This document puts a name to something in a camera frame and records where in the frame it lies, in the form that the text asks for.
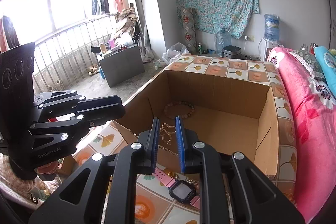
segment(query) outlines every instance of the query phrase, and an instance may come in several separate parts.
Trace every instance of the gold ring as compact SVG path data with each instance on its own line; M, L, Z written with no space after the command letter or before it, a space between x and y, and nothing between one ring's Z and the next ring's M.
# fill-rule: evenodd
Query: gold ring
M168 176L171 177L172 179L178 179L179 178L179 176L174 172L168 172Z

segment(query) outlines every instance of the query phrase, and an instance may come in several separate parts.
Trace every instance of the black watch face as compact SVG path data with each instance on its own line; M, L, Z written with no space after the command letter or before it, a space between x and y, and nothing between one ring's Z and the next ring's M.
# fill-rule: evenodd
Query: black watch face
M175 184L170 187L169 194L178 202L188 204L197 195L196 188L189 183L177 180Z

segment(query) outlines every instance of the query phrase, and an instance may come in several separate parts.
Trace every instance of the window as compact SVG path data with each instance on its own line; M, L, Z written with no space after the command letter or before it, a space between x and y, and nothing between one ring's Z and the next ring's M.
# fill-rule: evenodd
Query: window
M112 0L108 1L113 9ZM89 18L92 0L1 0L1 14L12 20L20 44L26 44Z

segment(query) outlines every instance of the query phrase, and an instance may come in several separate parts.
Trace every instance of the pink watch strap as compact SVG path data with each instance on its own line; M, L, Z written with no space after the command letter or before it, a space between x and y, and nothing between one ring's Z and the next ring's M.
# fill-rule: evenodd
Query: pink watch strap
M200 209L200 196L196 196L194 197L191 201L190 201L190 205L194 206L197 209Z
M168 188L173 186L175 183L175 179L171 178L170 176L166 175L162 170L159 168L155 168L155 172L153 173L157 177L157 179L162 182Z

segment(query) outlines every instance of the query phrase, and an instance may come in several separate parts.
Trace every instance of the window railing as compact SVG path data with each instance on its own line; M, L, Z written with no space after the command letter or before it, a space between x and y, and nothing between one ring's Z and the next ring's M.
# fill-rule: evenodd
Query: window railing
M35 42L33 86L35 94L66 90L88 74L88 67L98 64L91 46L110 39L116 23L115 14L82 20L56 30Z

